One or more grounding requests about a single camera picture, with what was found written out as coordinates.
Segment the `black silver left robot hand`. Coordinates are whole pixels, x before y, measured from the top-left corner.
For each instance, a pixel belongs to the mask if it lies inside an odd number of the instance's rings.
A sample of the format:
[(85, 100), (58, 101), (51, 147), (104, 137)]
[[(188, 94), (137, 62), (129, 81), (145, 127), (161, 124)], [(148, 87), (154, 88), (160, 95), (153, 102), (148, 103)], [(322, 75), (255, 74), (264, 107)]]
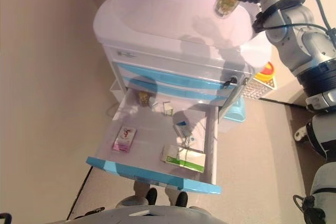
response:
[(96, 214), (96, 213), (102, 212), (104, 210), (105, 210), (105, 207), (99, 207), (99, 208), (96, 208), (94, 210), (91, 210), (91, 211), (85, 213), (85, 216)]

